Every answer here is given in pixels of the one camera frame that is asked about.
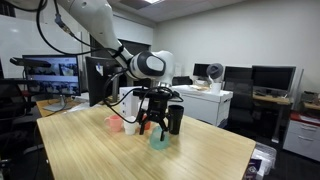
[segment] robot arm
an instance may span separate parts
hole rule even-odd
[[[21,8],[34,9],[41,0],[6,0]],[[106,0],[57,0],[79,24],[81,24],[100,44],[116,55],[115,59],[126,69],[133,79],[150,78],[160,85],[171,85],[174,75],[174,57],[170,52],[141,52],[130,54],[118,41],[113,28],[112,8]]]

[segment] white cabinet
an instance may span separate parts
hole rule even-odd
[[[172,88],[180,93],[184,101],[182,103],[169,102],[169,105],[183,106],[184,115],[214,126],[218,126],[222,120],[228,118],[232,92],[221,91],[220,94],[212,94],[211,92],[195,91],[185,85],[173,86]]]
[[[320,161],[320,127],[290,120],[283,149]]]

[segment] whiteboard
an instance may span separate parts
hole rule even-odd
[[[42,40],[36,22],[0,16],[0,24],[0,58],[5,78],[22,77],[23,67],[10,63],[12,57],[27,54],[60,54]],[[69,53],[81,52],[81,44],[57,25],[41,24],[41,27],[45,37],[54,47]],[[81,33],[75,34],[78,38],[81,37]]]

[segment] pink cup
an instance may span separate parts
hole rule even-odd
[[[106,118],[107,126],[110,126],[111,131],[119,132],[122,128],[122,119],[118,115],[112,115]]]

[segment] floor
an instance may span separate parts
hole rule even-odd
[[[37,119],[40,113],[37,107],[32,108],[32,116],[25,118]],[[284,130],[282,129],[280,140],[283,139]],[[320,162],[302,157],[282,149],[281,141],[279,144],[272,143],[269,138],[262,137],[257,133],[250,135],[242,134],[249,138],[255,139],[257,142],[271,146],[277,150],[276,168],[270,171],[270,174],[264,177],[264,180],[319,180],[320,179]],[[41,143],[41,138],[36,133],[37,143]],[[16,164],[12,171],[12,180],[24,179],[53,179],[50,167],[46,163],[46,154],[44,150],[39,153],[31,153],[21,159],[24,164]]]

